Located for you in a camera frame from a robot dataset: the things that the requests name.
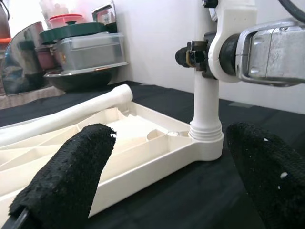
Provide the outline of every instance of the green lid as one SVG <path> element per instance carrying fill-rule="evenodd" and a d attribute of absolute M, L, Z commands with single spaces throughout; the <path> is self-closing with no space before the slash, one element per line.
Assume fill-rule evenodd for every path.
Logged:
<path fill-rule="evenodd" d="M 39 35 L 42 39 L 42 44 L 54 44 L 58 40 L 67 37 L 92 35 L 107 31 L 105 25 L 98 22 L 75 24 L 75 21 L 69 21 L 67 24 L 66 26 L 41 32 Z"/>

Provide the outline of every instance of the black tablecloth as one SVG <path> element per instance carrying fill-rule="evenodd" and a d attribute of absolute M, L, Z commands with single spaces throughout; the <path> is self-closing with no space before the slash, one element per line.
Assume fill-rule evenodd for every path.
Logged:
<path fill-rule="evenodd" d="M 180 121 L 193 117 L 193 94 L 155 85 L 127 83 L 133 101 Z M 49 115 L 110 91 L 69 93 L 0 111 L 0 126 Z M 250 122 L 283 138 L 304 155 L 305 115 L 219 101 L 224 130 L 234 122 Z M 224 142 L 213 162 L 194 162 L 100 212 L 87 229 L 263 229 Z"/>

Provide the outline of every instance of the white tray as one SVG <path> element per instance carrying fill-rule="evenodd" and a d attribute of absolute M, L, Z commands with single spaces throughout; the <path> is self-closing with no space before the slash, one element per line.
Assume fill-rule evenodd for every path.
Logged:
<path fill-rule="evenodd" d="M 135 103 L 100 111 L 83 121 L 0 147 L 0 227 L 9 205 L 61 145 L 87 125 L 117 131 L 116 144 L 102 175 L 90 216 L 197 160 L 215 160 L 222 142 L 188 137 L 189 125 Z"/>

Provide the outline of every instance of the clear plastic box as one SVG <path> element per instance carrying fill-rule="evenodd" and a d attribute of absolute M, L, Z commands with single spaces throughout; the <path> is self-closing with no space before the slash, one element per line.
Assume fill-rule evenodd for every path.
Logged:
<path fill-rule="evenodd" d="M 126 63 L 121 33 L 65 38 L 56 43 L 56 59 L 65 72 Z"/>

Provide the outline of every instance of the white pipe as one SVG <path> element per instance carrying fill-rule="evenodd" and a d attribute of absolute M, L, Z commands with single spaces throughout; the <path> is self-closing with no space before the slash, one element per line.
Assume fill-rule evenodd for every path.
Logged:
<path fill-rule="evenodd" d="M 203 78 L 195 71 L 194 118 L 190 137 L 204 142 L 222 139 L 222 125 L 218 117 L 218 80 Z"/>
<path fill-rule="evenodd" d="M 29 137 L 41 135 L 56 130 L 66 123 L 73 122 L 84 116 L 96 113 L 112 106 L 124 104 L 132 100 L 132 91 L 126 84 L 115 87 L 112 91 L 75 105 L 55 114 L 48 115 L 37 121 L 12 127 L 15 131 L 9 131 L 7 135 L 1 135 L 0 146 L 12 144 Z"/>

